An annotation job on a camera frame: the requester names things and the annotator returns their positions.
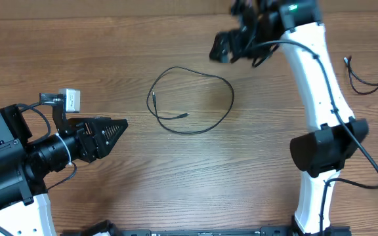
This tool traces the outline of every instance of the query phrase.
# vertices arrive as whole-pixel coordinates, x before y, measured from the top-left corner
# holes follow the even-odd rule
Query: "tabletop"
[[[324,22],[339,85],[355,116],[367,119],[370,132],[363,144],[378,163],[378,91],[355,94],[343,62],[352,55],[356,72],[378,82],[378,12],[327,12]],[[237,26],[227,15],[0,21],[0,108],[31,104],[40,92],[70,87],[81,90],[82,112],[69,117],[129,122],[109,156],[91,164],[76,161],[77,175],[50,190],[57,232],[105,219],[121,229],[151,230],[290,224],[300,172],[289,142],[307,133],[304,106],[281,51],[255,69],[247,60],[209,61],[216,32]],[[148,91],[171,66],[219,75],[232,84],[234,107],[215,129],[171,134],[149,113]],[[184,71],[169,73],[155,92],[160,115],[190,113],[165,122],[177,130],[211,126],[231,101],[222,81]],[[51,116],[49,108],[41,110]],[[33,138],[45,133],[38,115],[24,117]],[[71,170],[49,174],[47,185]],[[359,151],[341,176],[378,181]],[[378,235],[378,190],[336,184],[331,222],[350,226],[354,235]]]

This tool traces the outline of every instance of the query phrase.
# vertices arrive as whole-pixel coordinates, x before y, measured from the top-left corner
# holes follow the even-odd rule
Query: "wooden table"
[[[353,93],[343,62],[353,55],[357,73],[378,81],[378,12],[327,13],[324,19],[339,84],[357,118],[368,119],[364,146],[378,163],[378,91]],[[77,176],[49,193],[57,232],[105,219],[122,229],[153,230],[290,223],[300,175],[289,141],[306,133],[304,107],[281,52],[257,69],[247,60],[209,61],[216,32],[236,26],[230,16],[0,21],[0,108],[72,87],[82,92],[82,114],[74,116],[129,120],[110,156],[77,161]],[[154,79],[177,65],[223,76],[233,85],[233,110],[211,132],[171,134],[146,109]],[[155,92],[162,115],[190,112],[166,123],[179,130],[210,126],[230,102],[223,82],[181,71],[160,81]],[[37,115],[25,118],[36,137],[45,132]],[[70,171],[50,174],[47,184]],[[358,152],[342,176],[377,183]],[[355,235],[378,235],[378,191],[337,184],[331,221],[351,226]]]

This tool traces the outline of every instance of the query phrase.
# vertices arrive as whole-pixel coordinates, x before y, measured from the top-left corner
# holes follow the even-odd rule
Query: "green light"
[[[292,4],[292,5],[288,6],[288,10],[295,10],[297,8],[299,8],[299,6],[296,5],[296,4]]]

